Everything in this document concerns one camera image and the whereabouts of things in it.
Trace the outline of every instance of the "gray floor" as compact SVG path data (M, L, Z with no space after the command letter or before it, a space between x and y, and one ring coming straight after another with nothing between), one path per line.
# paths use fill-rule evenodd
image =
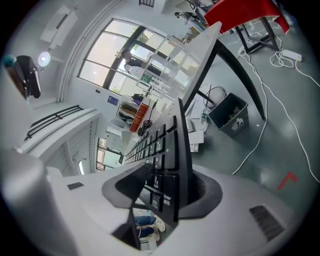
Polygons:
M254 26L254 31L262 29L264 28L261 23ZM283 41L284 49L302 55L303 62L298 63L298 68L320 82L319 65L299 28L292 26L287 35L282 29L275 28L274 32ZM239 37L237 34L225 34L220 40L227 45L239 40ZM241 45L241 42L238 42L228 48L236 55ZM320 87L310 78L298 73L295 68L272 66L269 58L274 53L270 48L260 48L250 54L251 63L256 67L262 81L285 105L299 131L313 173L320 180ZM251 77L265 105L265 96L258 78L245 60L240 58L239 61ZM243 84L219 57L214 60L203 84L222 86L228 93L233 93L248 102L249 127L236 137L230 138L211 122L205 133L204 144L199 146L198 153L192 153L193 164L231 174L255 147L264 121ZM263 185L289 204L300 216L306 213L319 184L309 172L297 134L284 109L268 89L265 90L268 98L268 121L264 134L258 148L236 175ZM292 172L297 177L297 182L289 181L281 190L278 190L277 187L288 172Z

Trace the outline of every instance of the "water bottle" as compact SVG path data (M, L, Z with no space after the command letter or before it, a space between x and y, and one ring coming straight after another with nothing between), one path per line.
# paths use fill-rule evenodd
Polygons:
M199 129L200 130L205 130L206 128L206 124L207 124L207 120L208 120L208 113L209 110L205 107L202 111L202 114L200 116L200 122L199 122Z

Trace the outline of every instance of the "black keyboard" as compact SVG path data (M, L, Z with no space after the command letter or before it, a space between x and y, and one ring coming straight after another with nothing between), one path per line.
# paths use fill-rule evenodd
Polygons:
M148 177L139 198L171 226L188 204L193 175L189 137L181 99L177 98L145 132L124 164L144 161Z

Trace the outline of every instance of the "red object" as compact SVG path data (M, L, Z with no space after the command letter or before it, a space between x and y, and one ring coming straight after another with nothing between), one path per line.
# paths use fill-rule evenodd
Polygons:
M211 26L221 22L221 33L255 19L279 16L274 21L287 33L290 26L278 7L270 0L220 0L206 14L205 19Z
M297 177L291 171L289 171L278 186L278 190L281 190L288 180L293 180L294 182L298 181Z
M133 122L130 126L130 129L129 129L130 132L135 133L137 131L137 129L141 123L142 118L144 118L144 115L148 110L148 107L149 107L148 105L141 103L138 111L135 114Z

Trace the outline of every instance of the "trash can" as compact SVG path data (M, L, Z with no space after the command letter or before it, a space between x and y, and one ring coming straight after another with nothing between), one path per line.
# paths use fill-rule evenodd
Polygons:
M229 93L208 116L219 131L233 137L249 124L248 103Z

